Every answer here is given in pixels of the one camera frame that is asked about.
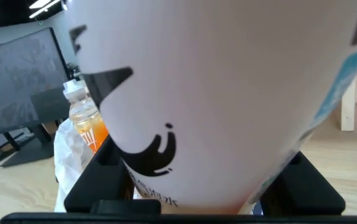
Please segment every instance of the bottle cap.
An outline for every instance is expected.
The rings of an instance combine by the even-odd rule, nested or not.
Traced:
[[[85,95],[87,94],[85,91],[85,87],[83,85],[79,85],[76,80],[70,80],[65,82],[64,88],[64,95],[68,100],[85,97]]]

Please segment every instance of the monitor stand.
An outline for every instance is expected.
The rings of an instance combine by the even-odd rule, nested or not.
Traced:
[[[36,138],[24,146],[18,145],[9,133],[4,133],[5,138],[16,150],[16,153],[6,162],[1,164],[1,167],[15,166],[54,156],[54,142],[52,140],[52,136],[48,133],[45,127],[43,127],[42,124],[39,124],[29,127],[29,129],[34,133]]]

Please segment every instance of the ceiling light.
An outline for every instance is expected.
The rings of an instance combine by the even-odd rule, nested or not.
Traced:
[[[39,9],[45,6],[46,4],[48,4],[48,2],[50,1],[51,0],[38,0],[35,3],[33,3],[31,6],[29,6],[29,9]]]
[[[40,10],[38,10],[37,12],[31,14],[29,16],[30,19],[33,19],[35,16],[38,16],[38,14],[44,12],[46,9],[50,8],[51,6],[53,6],[54,4],[57,4],[58,2],[60,2],[60,0],[53,0],[52,2],[50,2],[48,5],[44,6],[43,8],[41,8]]]

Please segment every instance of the wooden desk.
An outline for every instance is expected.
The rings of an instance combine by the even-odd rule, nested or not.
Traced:
[[[345,215],[357,215],[357,105],[353,132],[340,131],[333,114],[314,132],[302,152],[346,200]]]
[[[346,215],[357,215],[357,114],[354,132],[340,131],[331,116],[303,147],[304,155],[346,200]],[[54,160],[0,167],[0,218],[11,212],[51,212],[58,185]]]

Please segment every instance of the computer monitor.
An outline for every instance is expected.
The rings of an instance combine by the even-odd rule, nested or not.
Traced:
[[[50,137],[40,124],[69,116],[62,93],[67,80],[52,28],[0,44],[0,134],[28,127],[47,144]]]

